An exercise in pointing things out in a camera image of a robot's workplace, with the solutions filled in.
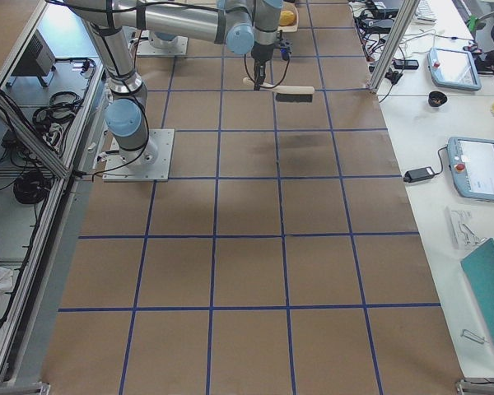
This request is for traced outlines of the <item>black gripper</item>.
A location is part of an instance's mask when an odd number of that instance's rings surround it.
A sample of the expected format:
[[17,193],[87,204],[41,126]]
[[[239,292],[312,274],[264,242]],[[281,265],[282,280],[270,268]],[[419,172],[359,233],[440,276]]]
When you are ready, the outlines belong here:
[[275,44],[254,43],[251,49],[251,57],[254,60],[254,90],[260,91],[266,78],[266,63],[273,57]]

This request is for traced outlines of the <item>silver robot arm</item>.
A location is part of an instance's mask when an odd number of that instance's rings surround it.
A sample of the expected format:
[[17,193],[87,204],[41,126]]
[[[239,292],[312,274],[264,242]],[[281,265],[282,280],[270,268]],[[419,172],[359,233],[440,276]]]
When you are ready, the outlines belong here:
[[128,47],[124,29],[147,37],[151,53],[172,57],[187,39],[225,45],[254,60],[254,89],[265,80],[267,62],[277,46],[281,1],[219,1],[215,7],[184,1],[61,1],[82,19],[108,73],[114,98],[105,121],[119,146],[123,165],[155,159],[144,119],[147,88],[137,72],[137,50]]

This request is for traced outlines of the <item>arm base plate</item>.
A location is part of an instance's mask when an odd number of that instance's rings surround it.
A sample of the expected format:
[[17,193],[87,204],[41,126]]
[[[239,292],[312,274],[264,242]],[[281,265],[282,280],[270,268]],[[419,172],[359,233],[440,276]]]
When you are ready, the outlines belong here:
[[108,157],[102,179],[106,182],[167,181],[174,139],[174,129],[151,129],[144,148],[128,151],[119,147],[119,137],[113,137],[110,149],[118,153]]
[[187,37],[145,30],[137,46],[137,56],[141,58],[185,56],[188,42]]

